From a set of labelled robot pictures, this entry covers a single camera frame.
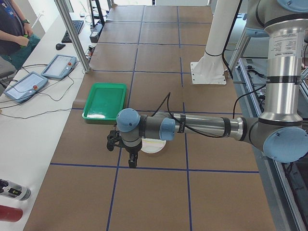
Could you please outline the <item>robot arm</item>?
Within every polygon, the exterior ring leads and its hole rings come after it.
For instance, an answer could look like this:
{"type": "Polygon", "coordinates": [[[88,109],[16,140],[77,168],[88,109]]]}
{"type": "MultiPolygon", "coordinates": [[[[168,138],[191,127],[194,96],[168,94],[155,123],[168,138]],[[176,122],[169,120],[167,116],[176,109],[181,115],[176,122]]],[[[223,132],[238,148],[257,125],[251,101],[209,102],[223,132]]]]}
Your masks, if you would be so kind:
{"type": "Polygon", "coordinates": [[[116,129],[108,135],[107,148],[129,152],[128,165],[137,166],[142,139],[170,141],[176,133],[197,133],[210,138],[232,137],[249,143],[267,157],[291,163],[308,152],[308,134],[297,112],[308,3],[305,0],[251,0],[246,30],[251,37],[269,36],[266,100],[256,118],[208,117],[157,111],[140,115],[121,110],[116,129]]]}

